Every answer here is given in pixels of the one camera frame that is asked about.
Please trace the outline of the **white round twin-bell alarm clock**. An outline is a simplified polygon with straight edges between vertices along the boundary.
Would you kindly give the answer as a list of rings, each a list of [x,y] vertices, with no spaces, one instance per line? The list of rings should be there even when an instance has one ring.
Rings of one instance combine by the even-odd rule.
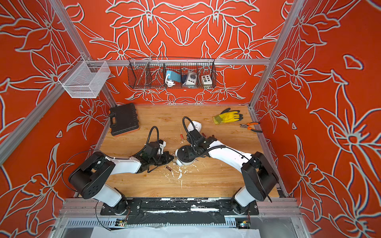
[[[175,157],[176,164],[181,167],[191,165],[196,160],[197,155],[190,145],[185,145],[175,151]]]

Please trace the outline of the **white square alarm clock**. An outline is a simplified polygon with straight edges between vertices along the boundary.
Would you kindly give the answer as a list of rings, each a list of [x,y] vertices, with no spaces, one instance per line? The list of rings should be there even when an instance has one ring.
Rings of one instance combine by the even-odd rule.
[[[187,126],[187,130],[189,132],[194,131],[194,130],[197,130],[198,132],[201,132],[201,129],[202,129],[202,124],[197,122],[197,121],[192,121]]]

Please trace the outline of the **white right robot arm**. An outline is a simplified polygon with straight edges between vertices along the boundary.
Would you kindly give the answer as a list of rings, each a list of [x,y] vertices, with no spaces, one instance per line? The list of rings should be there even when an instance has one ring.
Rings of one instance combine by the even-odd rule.
[[[265,201],[269,197],[279,178],[263,153],[242,152],[223,144],[213,136],[205,138],[188,117],[182,118],[182,124],[190,144],[176,150],[179,166],[191,165],[197,158],[210,157],[224,162],[242,174],[245,186],[225,205],[228,211],[237,215],[244,214],[250,203]]]

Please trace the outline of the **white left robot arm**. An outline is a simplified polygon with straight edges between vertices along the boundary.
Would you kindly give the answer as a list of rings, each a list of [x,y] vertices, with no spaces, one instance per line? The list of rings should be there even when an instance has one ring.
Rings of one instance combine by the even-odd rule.
[[[67,188],[79,193],[84,199],[95,199],[108,205],[116,214],[122,214],[130,206],[126,196],[107,185],[111,175],[150,173],[174,160],[170,152],[165,151],[166,142],[159,138],[159,130],[153,126],[144,147],[127,158],[111,157],[95,150],[81,165],[63,179]]]

